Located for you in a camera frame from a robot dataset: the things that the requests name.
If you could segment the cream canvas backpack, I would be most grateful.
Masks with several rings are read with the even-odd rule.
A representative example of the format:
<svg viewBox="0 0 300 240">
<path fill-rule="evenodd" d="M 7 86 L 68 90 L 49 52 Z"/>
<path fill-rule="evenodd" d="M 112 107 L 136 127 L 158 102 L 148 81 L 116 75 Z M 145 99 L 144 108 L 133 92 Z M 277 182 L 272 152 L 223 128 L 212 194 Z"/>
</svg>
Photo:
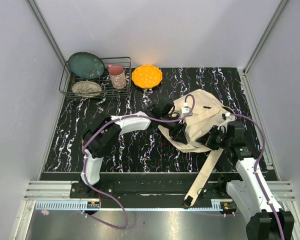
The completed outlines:
<svg viewBox="0 0 300 240">
<path fill-rule="evenodd" d="M 182 101 L 185 101 L 188 105 L 194 106 L 191 111 L 191 116 L 187 116 L 185 118 L 187 144 L 173 141 L 170 137 L 168 137 L 168 131 L 164 130 L 162 126 L 159 126 L 158 129 L 162 135 L 182 153 L 209 152 L 203 167 L 185 195 L 183 207 L 188 209 L 195 204 L 200 191 L 208 181 L 213 168 L 217 164 L 217 161 L 223 152 L 222 148 L 219 148 L 218 150 L 211 150 L 196 142 L 196 139 L 207 134 L 213 126 L 227 127 L 227 123 L 234 121 L 236 118 L 231 115 L 231 108 L 224 106 L 213 94 L 202 89 L 194 90 L 187 96 L 183 96 L 175 100 L 173 103 L 176 107 L 181 107 Z"/>
</svg>

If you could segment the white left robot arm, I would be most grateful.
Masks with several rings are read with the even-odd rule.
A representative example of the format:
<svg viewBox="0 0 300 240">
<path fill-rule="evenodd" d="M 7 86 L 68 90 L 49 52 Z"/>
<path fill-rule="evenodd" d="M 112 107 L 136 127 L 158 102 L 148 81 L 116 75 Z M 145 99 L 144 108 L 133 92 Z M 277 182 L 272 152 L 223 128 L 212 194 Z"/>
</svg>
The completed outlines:
<svg viewBox="0 0 300 240">
<path fill-rule="evenodd" d="M 95 120 L 82 136 L 84 166 L 81 173 L 83 184 L 80 192 L 87 198 L 98 193 L 96 183 L 100 180 L 100 170 L 104 157 L 110 154 L 118 137 L 126 133 L 144 131 L 150 127 L 163 127 L 171 140 L 187 144 L 185 118 L 191 116 L 191 108 L 185 101 L 176 107 L 165 99 L 146 111 L 138 111 L 124 116 L 102 115 Z"/>
</svg>

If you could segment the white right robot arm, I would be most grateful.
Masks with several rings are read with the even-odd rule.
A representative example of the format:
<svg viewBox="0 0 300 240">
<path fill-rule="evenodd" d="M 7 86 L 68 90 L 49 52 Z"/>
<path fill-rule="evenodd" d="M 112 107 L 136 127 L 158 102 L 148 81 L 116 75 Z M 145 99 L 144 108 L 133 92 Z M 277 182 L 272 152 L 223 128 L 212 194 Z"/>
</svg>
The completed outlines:
<svg viewBox="0 0 300 240">
<path fill-rule="evenodd" d="M 249 240 L 290 240 L 295 219 L 285 211 L 268 187 L 257 152 L 246 142 L 246 130 L 242 122 L 230 121 L 227 126 L 214 125 L 198 139 L 211 150 L 222 149 L 235 164 L 240 180 L 223 181 L 217 185 L 218 195 L 231 197 L 246 221 Z"/>
</svg>

